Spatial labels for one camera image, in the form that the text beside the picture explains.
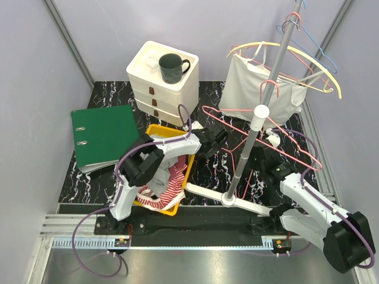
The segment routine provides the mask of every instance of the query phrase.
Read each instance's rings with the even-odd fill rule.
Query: yellow tray
[[[180,136],[180,135],[185,134],[186,132],[182,130],[177,130],[177,129],[157,125],[157,124],[151,124],[149,128],[146,130],[146,133],[148,133],[148,135],[155,134],[155,135],[167,138],[167,137]],[[189,173],[191,171],[191,167],[194,162],[194,159],[195,159],[195,155],[188,155],[188,167],[187,167],[187,171],[185,172],[185,178],[182,184],[182,189],[184,189],[185,185],[187,184],[187,179],[190,175]],[[142,206],[142,204],[136,200],[133,203],[138,206]],[[174,216],[176,212],[178,211],[178,207],[179,207],[179,204],[176,204],[175,206],[171,207],[168,210],[160,211],[160,213],[169,215],[169,216]]]

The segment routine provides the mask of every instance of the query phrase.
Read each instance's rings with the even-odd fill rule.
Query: striped fabric
[[[185,156],[179,157],[179,161],[170,168],[170,179],[167,190],[160,195],[157,199],[153,199],[154,193],[146,185],[142,186],[137,194],[137,200],[146,208],[152,211],[162,211],[170,209],[182,200],[184,190],[182,184],[185,176],[183,172],[187,169],[185,162]]]

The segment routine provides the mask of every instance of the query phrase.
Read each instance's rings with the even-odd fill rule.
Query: white drawer unit
[[[175,53],[182,60],[188,59],[191,62],[189,71],[176,84],[164,82],[160,73],[158,61],[168,53]],[[146,42],[126,69],[139,110],[173,125],[182,126],[178,105],[185,105],[189,113],[192,113],[198,104],[198,61],[196,55],[154,41]],[[185,111],[181,112],[186,120]]]

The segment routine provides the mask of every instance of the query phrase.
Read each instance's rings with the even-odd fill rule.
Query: gray floor
[[[295,250],[304,246],[299,241]],[[83,261],[99,251],[81,250]],[[73,253],[68,249],[53,249],[50,253],[43,284],[61,283],[109,283],[109,284],[243,284],[243,283],[290,283],[330,284],[358,283],[354,271],[342,275],[332,269],[322,252],[315,247],[298,256],[272,257],[267,251],[151,251],[129,250],[123,254],[125,268],[112,279],[101,279],[78,270],[67,275],[64,272],[78,267]],[[118,261],[102,256],[88,263],[98,273],[112,274]]]

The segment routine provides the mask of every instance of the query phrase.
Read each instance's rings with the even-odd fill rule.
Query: marble pattern
[[[191,119],[199,121],[200,124],[211,130],[223,127],[201,110],[203,105],[217,107],[221,98],[223,86],[224,82],[200,82],[199,104],[192,113]],[[137,109],[129,82],[96,82],[88,108],[111,107],[122,104],[130,104],[132,106],[140,133],[145,132],[150,124],[175,127],[155,117],[151,117],[144,112],[140,112]],[[249,128],[249,124],[246,121],[225,117],[223,115],[221,118],[244,131],[247,131]],[[284,128],[303,132],[300,119],[296,114],[287,121]],[[229,133],[227,145],[225,146],[227,149],[235,148],[245,138],[243,134],[233,129],[226,127],[226,130]],[[284,142],[280,146],[282,150],[296,156],[304,162],[310,163],[310,159],[307,156],[300,154],[294,143],[289,139],[284,138],[283,134],[281,134],[281,138],[282,141],[284,139]],[[301,137],[296,137],[296,139],[303,149],[307,149],[305,139]],[[238,163],[241,151],[242,147],[239,147],[233,152],[235,165]],[[299,172],[302,172],[305,169],[302,164],[293,162],[292,160],[290,160],[290,162]],[[63,184],[59,202],[76,204],[104,204],[111,202],[115,192],[114,168],[115,166],[110,166],[92,173],[83,174],[76,167],[74,152]],[[246,187],[249,176],[250,170],[248,169],[243,174],[237,187],[237,196],[242,197],[246,190],[245,199],[259,204],[276,206],[283,203],[283,201],[291,202],[286,196],[283,197],[277,187],[266,187],[264,181],[262,181],[259,176],[259,172],[253,173],[250,185]],[[232,155],[224,150],[220,150],[209,160],[196,158],[188,181],[199,186],[224,192],[229,187],[232,177]],[[316,177],[313,171],[308,173],[306,179],[317,188]],[[203,198],[188,192],[186,192],[186,198],[182,200],[182,204],[219,205],[218,202],[212,199]]]

